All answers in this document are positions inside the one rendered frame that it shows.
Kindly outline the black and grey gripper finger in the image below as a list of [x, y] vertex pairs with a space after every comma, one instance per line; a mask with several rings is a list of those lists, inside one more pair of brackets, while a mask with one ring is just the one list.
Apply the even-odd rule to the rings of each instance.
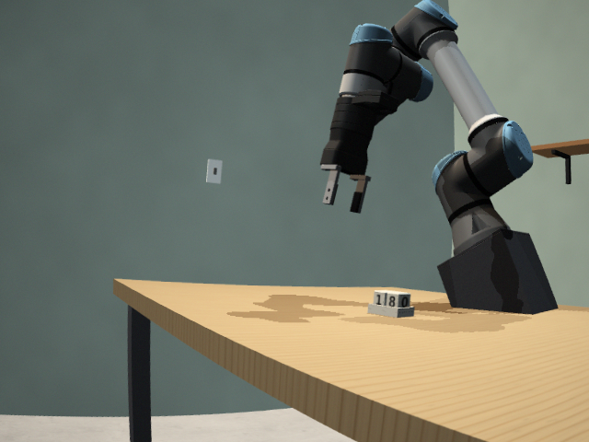
[[330, 170], [329, 179], [327, 183], [327, 188], [325, 191], [323, 203], [324, 204], [334, 204], [337, 188], [338, 188], [338, 179], [341, 172], [341, 166], [338, 165], [321, 165], [322, 170]]
[[366, 175], [351, 175], [351, 180], [355, 180], [357, 182], [356, 191], [354, 192], [352, 198], [352, 205], [350, 212], [353, 213], [361, 213], [363, 202], [364, 202], [364, 195], [367, 187], [368, 181], [371, 180], [371, 177]]

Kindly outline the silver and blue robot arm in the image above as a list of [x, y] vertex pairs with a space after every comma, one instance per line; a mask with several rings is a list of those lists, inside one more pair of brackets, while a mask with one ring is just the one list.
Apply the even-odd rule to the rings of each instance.
[[376, 78], [385, 93], [388, 82], [393, 82], [391, 96], [399, 99], [399, 106], [406, 99], [419, 102], [429, 97], [433, 76], [417, 62], [431, 61], [469, 129], [471, 150], [447, 155], [432, 175], [452, 228], [454, 256], [498, 228], [511, 230], [490, 197], [521, 178], [534, 159], [522, 128], [498, 114], [457, 47], [457, 27], [431, 0], [422, 0], [390, 30], [360, 25], [352, 35], [343, 73]]

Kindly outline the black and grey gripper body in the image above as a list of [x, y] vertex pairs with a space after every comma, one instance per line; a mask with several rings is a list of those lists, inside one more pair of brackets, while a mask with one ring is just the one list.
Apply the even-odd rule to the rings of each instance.
[[365, 175], [376, 115], [393, 114], [398, 109], [399, 99], [391, 96], [393, 84], [388, 82], [385, 93], [383, 84], [371, 76], [343, 75], [320, 165], [338, 165], [342, 173]]

